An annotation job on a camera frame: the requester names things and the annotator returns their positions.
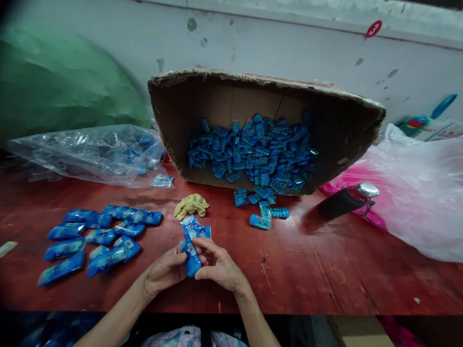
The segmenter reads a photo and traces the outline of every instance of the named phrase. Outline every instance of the yellow cloth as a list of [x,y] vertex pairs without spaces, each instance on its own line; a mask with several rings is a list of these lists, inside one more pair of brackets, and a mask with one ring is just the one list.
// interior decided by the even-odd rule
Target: yellow cloth
[[199,194],[191,194],[175,207],[174,217],[181,221],[187,213],[194,214],[197,212],[201,217],[206,215],[206,208],[209,208],[209,204]]

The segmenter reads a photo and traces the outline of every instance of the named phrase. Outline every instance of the table surface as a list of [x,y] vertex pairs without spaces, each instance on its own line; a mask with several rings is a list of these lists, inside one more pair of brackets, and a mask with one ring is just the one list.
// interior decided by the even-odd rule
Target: table surface
[[[172,164],[175,189],[129,189],[71,178],[56,182],[3,177],[0,244],[19,244],[0,259],[0,293],[11,310],[108,311],[135,278],[182,239],[172,213],[181,199],[201,194],[211,207],[202,225],[245,273],[264,314],[454,315],[463,313],[463,266],[424,257],[414,248],[352,214],[327,222],[314,206],[325,196],[279,196],[287,220],[271,230],[249,225],[258,206],[234,205],[233,191],[185,182]],[[73,208],[102,211],[107,204],[163,213],[157,227],[137,238],[143,251],[107,274],[86,267],[36,288],[51,228]],[[88,244],[85,253],[96,246]],[[211,281],[186,279],[161,293],[153,312],[237,313],[233,295]]]

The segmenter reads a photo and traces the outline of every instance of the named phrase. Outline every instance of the white plastic bag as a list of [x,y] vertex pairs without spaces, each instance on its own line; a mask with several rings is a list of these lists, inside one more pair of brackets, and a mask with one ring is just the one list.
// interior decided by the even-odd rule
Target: white plastic bag
[[430,258],[463,263],[463,136],[421,142],[389,124],[378,146],[321,189],[360,182],[380,191],[365,219]]
[[164,146],[153,129],[131,124],[22,137],[8,150],[63,176],[129,188],[173,187],[162,165]]

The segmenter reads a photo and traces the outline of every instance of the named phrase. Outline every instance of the left hand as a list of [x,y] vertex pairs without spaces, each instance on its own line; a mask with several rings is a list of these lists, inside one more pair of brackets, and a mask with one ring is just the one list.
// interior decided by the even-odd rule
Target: left hand
[[[202,263],[206,262],[204,255],[199,258]],[[178,246],[164,253],[143,273],[143,293],[153,298],[160,291],[182,282],[187,277],[186,260],[187,254],[181,253]]]

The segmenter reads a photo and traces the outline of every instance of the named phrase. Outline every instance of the pink plastic bag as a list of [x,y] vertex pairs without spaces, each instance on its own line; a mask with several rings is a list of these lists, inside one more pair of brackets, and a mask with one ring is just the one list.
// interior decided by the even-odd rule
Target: pink plastic bag
[[378,146],[320,189],[360,182],[380,191],[363,218],[430,258],[463,263],[463,136],[421,142],[389,124]]

